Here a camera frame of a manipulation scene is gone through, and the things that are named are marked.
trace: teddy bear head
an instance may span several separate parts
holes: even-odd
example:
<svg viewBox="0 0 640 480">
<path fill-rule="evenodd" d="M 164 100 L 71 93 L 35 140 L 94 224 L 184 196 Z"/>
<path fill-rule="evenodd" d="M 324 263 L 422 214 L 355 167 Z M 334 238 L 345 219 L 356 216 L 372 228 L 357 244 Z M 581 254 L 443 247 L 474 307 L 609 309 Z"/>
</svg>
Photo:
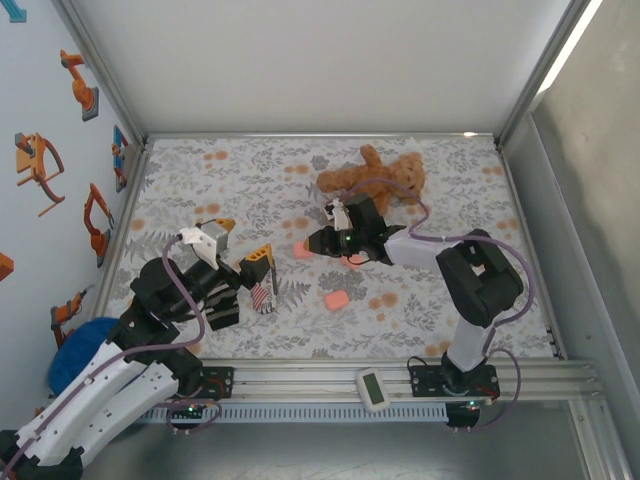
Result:
<svg viewBox="0 0 640 480">
<path fill-rule="evenodd" d="M 420 198 L 420 192 L 426 179 L 422 155 L 412 152 L 398 157 L 395 162 L 389 165 L 389 178 L 406 187 L 411 193 Z M 415 200 L 398 188 L 394 188 L 393 193 L 405 203 L 416 203 Z"/>
</svg>

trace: small display device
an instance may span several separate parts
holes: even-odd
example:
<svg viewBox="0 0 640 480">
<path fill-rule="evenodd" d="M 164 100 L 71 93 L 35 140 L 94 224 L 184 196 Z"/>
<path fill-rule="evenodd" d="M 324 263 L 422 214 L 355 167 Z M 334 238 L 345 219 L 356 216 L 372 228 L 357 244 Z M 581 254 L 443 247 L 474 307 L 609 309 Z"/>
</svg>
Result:
<svg viewBox="0 0 640 480">
<path fill-rule="evenodd" d="M 356 385 L 362 403 L 368 411 L 379 412 L 391 405 L 389 395 L 387 395 L 382 382 L 382 376 L 376 368 L 359 371 L 356 374 Z"/>
</svg>

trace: floral tablecloth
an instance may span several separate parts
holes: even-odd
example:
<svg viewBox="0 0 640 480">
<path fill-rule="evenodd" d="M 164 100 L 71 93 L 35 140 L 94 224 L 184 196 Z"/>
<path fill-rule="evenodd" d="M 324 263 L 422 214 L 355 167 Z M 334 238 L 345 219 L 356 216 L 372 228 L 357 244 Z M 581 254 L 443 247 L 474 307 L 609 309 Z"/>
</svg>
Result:
<svg viewBox="0 0 640 480">
<path fill-rule="evenodd" d="M 422 153 L 428 174 L 422 196 L 431 208 L 423 231 L 458 234 L 479 227 L 523 250 L 491 138 L 160 139 L 146 166 L 107 313 L 119 316 L 127 308 L 130 282 L 180 228 L 200 219 L 232 217 L 237 226 L 223 257 L 237 267 L 245 255 L 271 243 L 278 310 L 255 313 L 249 292 L 241 290 L 240 324 L 208 331 L 192 347 L 194 353 L 202 358 L 439 356 L 458 319 L 440 276 L 375 263 L 351 270 L 326 257 L 293 257 L 294 242 L 326 224 L 322 207 L 331 197 L 315 186 L 317 175 L 361 165 L 359 147 L 364 143 L 373 144 L 387 164 L 402 153 Z M 421 216 L 418 207 L 394 201 L 386 218 L 410 224 Z M 195 260 L 185 247 L 175 247 L 172 256 L 181 268 Z M 347 291 L 349 305 L 327 310 L 324 296 L 341 289 Z M 190 321 L 179 327 L 181 338 L 187 338 L 195 335 L 197 325 Z M 522 320 L 498 331 L 493 345 L 522 357 L 549 357 L 549 340 L 536 301 Z"/>
</svg>

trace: pink block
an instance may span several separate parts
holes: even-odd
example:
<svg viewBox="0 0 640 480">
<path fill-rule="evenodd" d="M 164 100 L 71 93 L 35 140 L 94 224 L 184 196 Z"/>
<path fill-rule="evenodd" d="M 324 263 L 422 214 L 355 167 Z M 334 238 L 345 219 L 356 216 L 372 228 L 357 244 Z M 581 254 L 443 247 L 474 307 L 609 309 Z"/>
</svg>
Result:
<svg viewBox="0 0 640 480">
<path fill-rule="evenodd" d="M 353 263 L 362 263 L 364 262 L 364 258 L 362 258 L 360 255 L 351 255 L 349 257 L 349 260 L 347 260 L 347 257 L 340 257 L 340 263 L 343 264 L 345 267 L 349 267 L 351 270 L 356 270 L 358 268 L 360 268 L 360 265 L 354 265 Z"/>
<path fill-rule="evenodd" d="M 349 305 L 349 295 L 344 290 L 338 290 L 337 292 L 331 292 L 324 297 L 325 306 L 333 311 L 339 310 Z"/>
<path fill-rule="evenodd" d="M 305 250 L 304 242 L 296 242 L 293 244 L 293 256 L 298 260 L 306 260 L 313 257 L 313 253 L 309 250 Z"/>
</svg>

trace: brown teddy bear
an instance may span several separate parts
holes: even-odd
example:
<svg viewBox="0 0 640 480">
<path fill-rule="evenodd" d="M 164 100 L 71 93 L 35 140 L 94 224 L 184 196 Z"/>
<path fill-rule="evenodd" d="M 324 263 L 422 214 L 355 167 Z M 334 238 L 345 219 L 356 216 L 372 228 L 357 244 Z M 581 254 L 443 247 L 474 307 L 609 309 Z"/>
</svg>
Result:
<svg viewBox="0 0 640 480">
<path fill-rule="evenodd" d="M 349 190 L 370 178 L 388 178 L 408 188 L 412 193 L 420 197 L 426 174 L 422 165 L 422 155 L 418 152 L 400 155 L 388 167 L 382 164 L 380 155 L 372 145 L 360 147 L 360 154 L 364 158 L 366 165 L 322 172 L 318 175 L 318 180 L 316 181 L 318 188 L 325 193 L 330 193 L 337 190 Z M 373 198 L 381 215 L 387 213 L 391 203 L 391 195 L 396 195 L 400 200 L 410 205 L 416 203 L 414 199 L 407 196 L 402 190 L 383 182 L 365 185 L 358 189 L 358 192 L 364 192 Z"/>
</svg>

